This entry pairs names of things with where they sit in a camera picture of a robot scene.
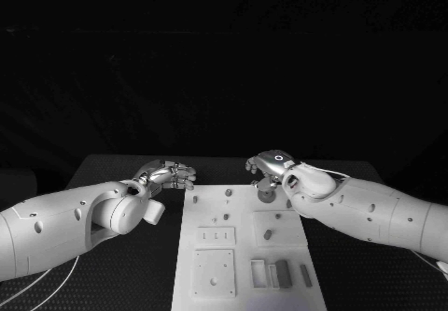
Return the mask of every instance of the bolt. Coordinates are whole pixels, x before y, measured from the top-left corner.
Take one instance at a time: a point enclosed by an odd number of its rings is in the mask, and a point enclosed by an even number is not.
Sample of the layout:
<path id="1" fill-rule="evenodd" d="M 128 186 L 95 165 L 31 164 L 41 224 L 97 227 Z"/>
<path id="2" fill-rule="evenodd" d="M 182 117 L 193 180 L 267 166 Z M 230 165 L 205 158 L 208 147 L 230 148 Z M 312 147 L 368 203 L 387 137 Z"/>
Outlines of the bolt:
<path id="1" fill-rule="evenodd" d="M 263 234 L 263 239 L 267 240 L 270 239 L 272 236 L 272 230 L 266 230 L 265 234 Z"/>

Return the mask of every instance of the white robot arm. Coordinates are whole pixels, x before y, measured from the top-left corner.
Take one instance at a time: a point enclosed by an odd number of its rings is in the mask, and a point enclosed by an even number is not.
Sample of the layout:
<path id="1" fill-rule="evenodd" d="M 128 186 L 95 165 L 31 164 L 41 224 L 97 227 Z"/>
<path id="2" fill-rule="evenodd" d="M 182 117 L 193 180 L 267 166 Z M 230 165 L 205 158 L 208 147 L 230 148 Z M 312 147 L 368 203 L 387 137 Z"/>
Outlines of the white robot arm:
<path id="1" fill-rule="evenodd" d="M 263 172 L 252 182 L 265 194 L 282 182 L 292 208 L 302 217 L 371 243 L 410 249 L 448 262 L 448 206 L 424 202 L 371 181 L 295 164 L 280 150 L 259 153 L 246 170 Z M 342 178 L 331 178 L 329 173 Z"/>
<path id="2" fill-rule="evenodd" d="M 126 234 L 164 211 L 162 188 L 193 189 L 195 171 L 155 160 L 129 180 L 37 196 L 0 213 L 0 282 L 41 272 Z"/>

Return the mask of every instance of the dark table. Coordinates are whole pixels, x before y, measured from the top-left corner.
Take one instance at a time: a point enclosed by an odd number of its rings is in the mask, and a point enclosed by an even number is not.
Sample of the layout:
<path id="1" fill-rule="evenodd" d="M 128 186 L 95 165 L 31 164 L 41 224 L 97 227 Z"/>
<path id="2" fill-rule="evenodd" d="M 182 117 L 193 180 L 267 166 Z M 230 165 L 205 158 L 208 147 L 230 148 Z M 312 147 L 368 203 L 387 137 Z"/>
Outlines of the dark table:
<path id="1" fill-rule="evenodd" d="M 132 177 L 154 159 L 177 161 L 197 170 L 195 185 L 249 184 L 262 175 L 244 170 L 246 158 L 161 155 L 90 155 L 67 189 Z M 362 161 L 305 160 L 309 165 L 381 183 Z M 123 236 L 102 242 L 80 256 L 64 286 L 38 310 L 169 310 L 175 275 L 184 191 L 164 189 L 155 200 L 165 205 L 158 225 L 145 221 Z M 308 249 L 328 311 L 448 310 L 448 282 L 404 249 L 362 242 L 302 218 Z M 72 268 L 56 267 L 4 306 L 30 310 L 50 295 Z M 0 301 L 17 293 L 40 273 L 4 282 Z"/>

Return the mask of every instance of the cable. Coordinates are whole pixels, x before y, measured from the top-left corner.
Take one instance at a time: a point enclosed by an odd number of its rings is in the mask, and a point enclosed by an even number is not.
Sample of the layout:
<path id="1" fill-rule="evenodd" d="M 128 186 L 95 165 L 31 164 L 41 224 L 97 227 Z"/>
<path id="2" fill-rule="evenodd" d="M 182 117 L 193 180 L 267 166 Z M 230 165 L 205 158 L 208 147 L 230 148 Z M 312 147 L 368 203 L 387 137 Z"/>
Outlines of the cable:
<path id="1" fill-rule="evenodd" d="M 70 272 L 69 272 L 69 274 L 67 274 L 67 277 L 64 278 L 64 280 L 63 280 L 61 284 L 59 285 L 57 289 L 53 291 L 53 294 L 40 302 L 40 304 L 37 305 L 37 307 L 34 307 L 34 309 L 33 309 L 31 311 L 34 311 L 34 310 L 40 307 L 40 305 L 44 304 L 44 302 L 47 302 L 47 300 L 48 300 L 48 299 L 53 297 L 53 295 L 57 293 L 57 290 L 61 288 L 64 282 L 67 281 L 67 278 L 69 278 L 70 275 L 72 275 L 72 272 L 73 272 L 74 267 L 76 267 L 77 259 L 79 259 L 79 256 L 76 257 L 74 264 L 73 264 L 72 270 L 70 270 Z"/>
<path id="2" fill-rule="evenodd" d="M 30 289 L 30 287 L 41 280 L 41 278 L 50 271 L 51 269 L 48 269 L 44 274 L 2 303 L 0 303 L 0 307 L 2 307 L 17 296 L 20 296 Z"/>
<path id="3" fill-rule="evenodd" d="M 321 168 L 316 168 L 316 167 L 314 167 L 312 165 L 305 164 L 303 162 L 301 162 L 301 164 L 303 164 L 305 166 L 314 168 L 315 170 L 321 170 L 322 172 L 334 173 L 334 174 L 341 175 L 341 176 L 344 176 L 344 177 L 350 177 L 348 175 L 345 175 L 345 174 L 342 174 L 342 173 L 338 173 L 338 172 L 334 172 L 334 171 L 331 171 L 331 170 L 324 170 L 324 169 L 321 169 Z"/>
<path id="4" fill-rule="evenodd" d="M 442 274 L 448 275 L 448 273 L 446 273 L 442 269 L 439 269 L 437 267 L 435 267 L 435 265 L 432 265 L 432 263 L 429 263 L 429 262 L 422 258 L 420 254 L 417 254 L 413 250 L 410 250 L 410 252 L 413 252 L 413 254 L 420 258 L 420 260 L 422 260 L 433 269 L 436 269 L 439 272 L 442 272 Z"/>

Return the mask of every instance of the white board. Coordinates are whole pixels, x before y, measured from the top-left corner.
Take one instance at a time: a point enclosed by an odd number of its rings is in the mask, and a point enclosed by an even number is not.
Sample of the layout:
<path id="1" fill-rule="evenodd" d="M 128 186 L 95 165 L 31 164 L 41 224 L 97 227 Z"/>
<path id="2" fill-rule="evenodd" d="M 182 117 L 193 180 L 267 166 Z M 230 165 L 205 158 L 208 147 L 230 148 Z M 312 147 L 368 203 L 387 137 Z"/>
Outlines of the white board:
<path id="1" fill-rule="evenodd" d="M 229 197 L 224 195 L 226 189 L 231 190 Z M 306 248 L 301 219 L 296 216 L 290 216 L 296 223 L 295 226 L 290 226 L 290 220 L 282 219 L 289 214 L 292 215 L 289 213 L 290 209 L 286 208 L 288 198 L 282 189 L 275 190 L 276 198 L 272 203 L 260 202 L 256 192 L 257 190 L 249 185 L 198 185 L 194 186 L 193 191 L 185 191 L 171 304 L 172 311 L 326 310 Z M 280 243 L 279 239 L 273 245 L 267 243 L 267 245 L 259 246 L 259 231 L 265 230 L 260 220 L 263 217 L 275 216 L 275 213 L 256 214 L 253 212 L 266 211 L 277 211 L 280 214 L 280 217 L 273 219 L 277 222 L 272 222 L 272 225 L 279 225 L 279 220 L 285 222 L 285 226 L 273 228 L 270 239 L 273 242 L 276 241 L 273 239 L 276 233 L 276 237 L 279 235 L 286 237 L 286 243 Z M 214 245 L 198 243 L 200 233 L 205 232 L 198 232 L 200 228 L 201 230 L 204 228 L 234 228 L 234 231 L 227 231 L 234 232 L 234 245 L 223 245 L 229 243 L 221 244 L 217 242 Z M 194 259 L 194 254 L 197 254 L 194 251 L 203 250 L 233 250 L 234 292 L 231 294 L 234 296 L 231 297 L 216 297 L 213 294 L 207 294 L 207 297 L 193 297 L 193 287 L 195 287 L 197 282 L 204 284 L 203 286 L 210 290 L 216 290 L 213 285 L 208 286 L 210 282 L 217 282 L 218 284 L 218 278 L 216 276 L 211 277 L 210 273 L 203 275 L 201 280 L 197 278 L 198 272 L 194 270 L 194 265 L 198 265 L 198 263 Z M 267 283 L 265 288 L 253 288 L 252 260 L 263 260 L 265 262 Z M 286 260 L 288 262 L 292 281 L 290 288 L 277 288 L 277 284 L 272 284 L 272 277 L 267 273 L 273 271 L 273 268 L 269 268 L 269 266 L 277 260 Z M 306 266 L 312 287 L 306 287 L 301 274 L 301 265 Z"/>

